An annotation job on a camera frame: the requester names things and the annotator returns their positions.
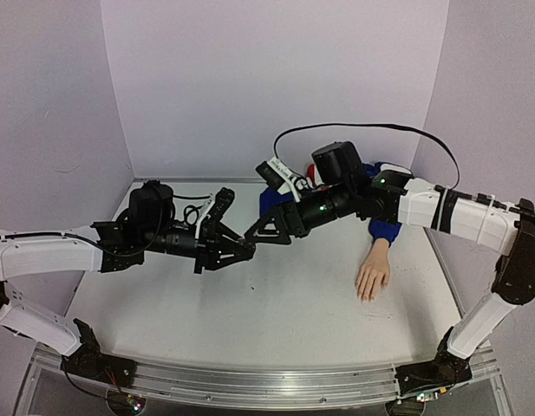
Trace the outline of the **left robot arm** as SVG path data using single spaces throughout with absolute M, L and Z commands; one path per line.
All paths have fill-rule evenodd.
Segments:
M 0 326 L 53 348 L 86 377 L 101 377 L 107 361 L 93 329 L 29 302 L 11 281 L 66 271 L 119 272 L 142 265 L 148 252 L 191 258 L 197 274 L 253 258 L 255 245 L 222 222 L 234 191 L 223 187 L 207 196 L 192 223 L 176 218 L 175 199 L 170 186 L 151 180 L 130 192 L 114 221 L 74 231 L 0 232 Z

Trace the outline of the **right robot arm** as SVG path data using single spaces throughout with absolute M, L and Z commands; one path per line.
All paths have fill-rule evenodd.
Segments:
M 290 244 L 322 225 L 354 214 L 389 224 L 439 232 L 485 247 L 499 255 L 493 284 L 445 342 L 460 359 L 475 349 L 518 306 L 535 298 L 535 211 L 532 201 L 500 202 L 416 178 L 399 166 L 382 166 L 371 177 L 355 146 L 335 142 L 312 154 L 321 184 L 308 189 L 305 178 L 273 157 L 257 166 L 274 191 L 292 198 L 270 208 L 245 233 L 249 242 Z

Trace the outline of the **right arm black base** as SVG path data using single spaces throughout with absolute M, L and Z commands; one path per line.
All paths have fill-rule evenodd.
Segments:
M 471 357 L 460 358 L 452 353 L 448 350 L 447 341 L 448 334 L 440 341 L 432 360 L 400 365 L 395 369 L 402 397 L 449 388 L 471 380 Z

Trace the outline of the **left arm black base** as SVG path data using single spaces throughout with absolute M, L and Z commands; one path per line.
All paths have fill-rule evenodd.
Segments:
M 93 329 L 77 318 L 74 319 L 74 325 L 79 331 L 81 345 L 73 354 L 62 357 L 61 370 L 68 375 L 110 383 L 120 388 L 132 387 L 136 362 L 118 355 L 102 353 Z

